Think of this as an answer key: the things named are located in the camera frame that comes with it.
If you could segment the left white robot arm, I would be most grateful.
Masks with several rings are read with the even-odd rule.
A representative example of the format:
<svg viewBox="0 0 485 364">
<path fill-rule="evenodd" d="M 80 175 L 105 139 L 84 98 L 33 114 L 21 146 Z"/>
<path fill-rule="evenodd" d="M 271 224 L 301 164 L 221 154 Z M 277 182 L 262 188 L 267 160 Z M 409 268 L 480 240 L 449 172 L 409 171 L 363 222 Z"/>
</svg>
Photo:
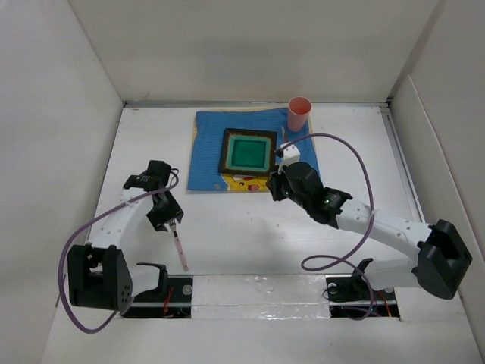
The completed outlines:
<svg viewBox="0 0 485 364">
<path fill-rule="evenodd" d="M 85 244 L 67 253 L 71 305 L 126 312 L 140 294 L 162 300 L 170 292 L 167 269 L 158 263 L 139 262 L 129 267 L 126 256 L 141 222 L 155 231 L 175 233 L 183 210 L 171 193 L 178 170 L 151 160 L 141 174 L 132 174 L 123 185 L 117 208 Z"/>
</svg>

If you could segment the fork with pink handle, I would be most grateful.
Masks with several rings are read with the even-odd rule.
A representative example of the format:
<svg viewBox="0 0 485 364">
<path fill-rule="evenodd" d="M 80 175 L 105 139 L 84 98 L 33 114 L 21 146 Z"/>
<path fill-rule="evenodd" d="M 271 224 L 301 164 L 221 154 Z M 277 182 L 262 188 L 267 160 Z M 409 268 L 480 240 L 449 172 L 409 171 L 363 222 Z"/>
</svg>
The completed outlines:
<svg viewBox="0 0 485 364">
<path fill-rule="evenodd" d="M 177 248 L 177 252 L 178 252 L 178 256 L 180 258 L 180 262 L 181 262 L 181 265 L 183 267 L 183 270 L 184 271 L 189 271 L 189 266 L 188 266 L 188 263 L 186 261 L 186 256 L 185 256 L 185 253 L 183 251 L 183 247 L 182 247 L 182 244 L 180 242 L 180 238 L 179 238 L 179 235 L 177 233 L 177 223 L 175 222 L 175 220 L 170 220 L 168 222 L 168 226 L 174 236 L 174 244 L 175 244 L 175 247 Z"/>
</svg>

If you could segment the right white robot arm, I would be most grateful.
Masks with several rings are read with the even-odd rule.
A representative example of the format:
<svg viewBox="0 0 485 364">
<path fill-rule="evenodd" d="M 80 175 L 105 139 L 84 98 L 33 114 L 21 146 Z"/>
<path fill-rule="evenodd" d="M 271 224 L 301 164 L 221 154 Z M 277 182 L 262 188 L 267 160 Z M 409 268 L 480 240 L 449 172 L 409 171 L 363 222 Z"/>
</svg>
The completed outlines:
<svg viewBox="0 0 485 364">
<path fill-rule="evenodd" d="M 373 210 L 348 193 L 324 187 L 306 162 L 275 167 L 267 186 L 273 200 L 292 200 L 317 223 L 361 234 L 404 255 L 385 262 L 363 259 L 358 265 L 362 273 L 350 280 L 358 298 L 387 288 L 420 287 L 450 300 L 471 265 L 471 253 L 452 223 L 409 221 Z"/>
</svg>

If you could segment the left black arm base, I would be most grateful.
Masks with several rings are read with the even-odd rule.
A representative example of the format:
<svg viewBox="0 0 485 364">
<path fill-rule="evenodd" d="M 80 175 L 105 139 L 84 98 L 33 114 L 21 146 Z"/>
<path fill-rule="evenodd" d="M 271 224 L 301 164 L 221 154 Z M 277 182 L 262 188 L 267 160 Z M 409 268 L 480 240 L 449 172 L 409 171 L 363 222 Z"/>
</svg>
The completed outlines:
<svg viewBox="0 0 485 364">
<path fill-rule="evenodd" d="M 126 319 L 190 319 L 193 276 L 169 275 L 167 288 L 148 290 L 121 316 Z"/>
</svg>

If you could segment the orange plastic cup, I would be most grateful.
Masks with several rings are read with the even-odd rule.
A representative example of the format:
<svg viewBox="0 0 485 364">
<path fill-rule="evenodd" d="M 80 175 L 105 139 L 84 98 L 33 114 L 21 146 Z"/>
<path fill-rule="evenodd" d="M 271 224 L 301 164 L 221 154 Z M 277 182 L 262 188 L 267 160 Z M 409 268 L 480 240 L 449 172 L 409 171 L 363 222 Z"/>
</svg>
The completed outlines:
<svg viewBox="0 0 485 364">
<path fill-rule="evenodd" d="M 307 98 L 302 96 L 292 98 L 288 103 L 288 129 L 292 132 L 299 132 L 306 124 L 311 108 L 311 102 Z"/>
</svg>

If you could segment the blue Pikachu placemat cloth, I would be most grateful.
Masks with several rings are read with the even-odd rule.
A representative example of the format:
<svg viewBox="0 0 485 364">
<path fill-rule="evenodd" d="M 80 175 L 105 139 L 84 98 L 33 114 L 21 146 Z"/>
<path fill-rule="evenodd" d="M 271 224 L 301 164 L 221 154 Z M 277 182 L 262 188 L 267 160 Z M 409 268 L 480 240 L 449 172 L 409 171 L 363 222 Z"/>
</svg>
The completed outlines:
<svg viewBox="0 0 485 364">
<path fill-rule="evenodd" d="M 307 121 L 299 132 L 290 131 L 287 127 L 286 108 L 197 112 L 187 189 L 204 192 L 266 192 L 267 177 L 221 174 L 218 171 L 224 131 L 227 128 L 275 131 L 279 146 L 283 144 L 282 126 L 286 129 L 289 141 L 312 132 L 311 121 Z"/>
</svg>

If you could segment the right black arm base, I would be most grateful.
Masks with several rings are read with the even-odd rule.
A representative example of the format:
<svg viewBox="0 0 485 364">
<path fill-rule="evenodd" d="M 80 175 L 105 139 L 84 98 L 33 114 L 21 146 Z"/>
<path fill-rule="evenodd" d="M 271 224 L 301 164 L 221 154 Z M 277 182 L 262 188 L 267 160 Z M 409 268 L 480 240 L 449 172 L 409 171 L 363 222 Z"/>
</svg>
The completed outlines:
<svg viewBox="0 0 485 364">
<path fill-rule="evenodd" d="M 373 301 L 364 278 L 354 270 L 351 275 L 327 276 L 322 297 L 329 302 L 332 319 L 400 318 L 394 291 L 374 290 Z"/>
</svg>

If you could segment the square green ceramic plate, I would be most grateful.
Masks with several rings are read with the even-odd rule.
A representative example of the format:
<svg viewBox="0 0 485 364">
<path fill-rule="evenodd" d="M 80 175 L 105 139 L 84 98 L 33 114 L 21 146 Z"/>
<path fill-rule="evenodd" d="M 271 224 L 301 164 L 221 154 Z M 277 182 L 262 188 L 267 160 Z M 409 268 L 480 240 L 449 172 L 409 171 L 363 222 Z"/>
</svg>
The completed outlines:
<svg viewBox="0 0 485 364">
<path fill-rule="evenodd" d="M 227 128 L 224 131 L 218 171 L 250 177 L 267 177 L 275 166 L 277 132 Z"/>
</svg>

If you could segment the knife with pink handle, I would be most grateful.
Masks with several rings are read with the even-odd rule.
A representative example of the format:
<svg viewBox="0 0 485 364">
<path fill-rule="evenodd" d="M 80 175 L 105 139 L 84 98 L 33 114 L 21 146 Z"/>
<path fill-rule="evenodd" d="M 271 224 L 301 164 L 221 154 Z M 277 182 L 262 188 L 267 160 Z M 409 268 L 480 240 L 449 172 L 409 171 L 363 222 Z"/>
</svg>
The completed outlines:
<svg viewBox="0 0 485 364">
<path fill-rule="evenodd" d="M 288 137 L 286 135 L 286 129 L 284 126 L 281 127 L 281 133 L 283 138 L 283 144 L 287 144 L 289 142 Z"/>
</svg>

